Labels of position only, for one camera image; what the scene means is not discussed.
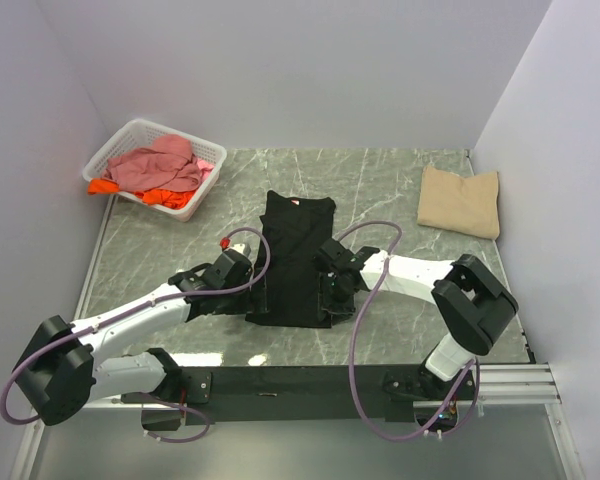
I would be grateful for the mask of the black t-shirt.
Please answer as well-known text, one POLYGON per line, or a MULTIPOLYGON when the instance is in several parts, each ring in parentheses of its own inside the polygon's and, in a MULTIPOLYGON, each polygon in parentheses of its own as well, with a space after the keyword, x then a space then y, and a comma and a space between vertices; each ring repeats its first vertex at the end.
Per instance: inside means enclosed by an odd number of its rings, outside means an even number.
POLYGON ((333 235, 336 203, 327 197, 284 197, 267 192, 262 234, 270 247, 259 247, 256 269, 268 263, 265 277, 253 287, 249 323, 271 327, 328 329, 331 315, 319 296, 320 274, 313 263, 318 249, 333 235))

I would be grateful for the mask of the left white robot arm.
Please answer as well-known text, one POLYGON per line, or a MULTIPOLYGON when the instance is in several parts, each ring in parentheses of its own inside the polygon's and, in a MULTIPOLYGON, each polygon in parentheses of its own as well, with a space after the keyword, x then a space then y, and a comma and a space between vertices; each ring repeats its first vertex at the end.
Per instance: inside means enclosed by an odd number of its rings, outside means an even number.
POLYGON ((179 272, 145 296, 109 312, 66 322, 44 320, 14 372, 15 383, 47 426, 62 423, 90 401, 139 394, 162 402, 193 397, 183 369, 162 348, 127 356, 124 349, 161 329, 200 316, 249 307, 259 280, 246 243, 224 242, 219 257, 179 272))

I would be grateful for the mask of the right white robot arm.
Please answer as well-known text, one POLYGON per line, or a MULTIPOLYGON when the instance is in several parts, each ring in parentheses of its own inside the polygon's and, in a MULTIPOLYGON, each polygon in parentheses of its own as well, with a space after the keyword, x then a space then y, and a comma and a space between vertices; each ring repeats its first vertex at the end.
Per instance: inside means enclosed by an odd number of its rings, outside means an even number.
POLYGON ((418 400, 446 395, 468 362, 491 352, 519 310, 509 290, 471 254, 454 261, 428 261, 368 246, 354 253, 330 239, 313 262, 320 273, 324 309, 356 316, 348 354, 352 387, 356 386, 355 353, 362 319, 379 292, 436 306, 446 326, 447 333, 414 367, 414 375, 389 388, 390 392, 404 390, 418 400))

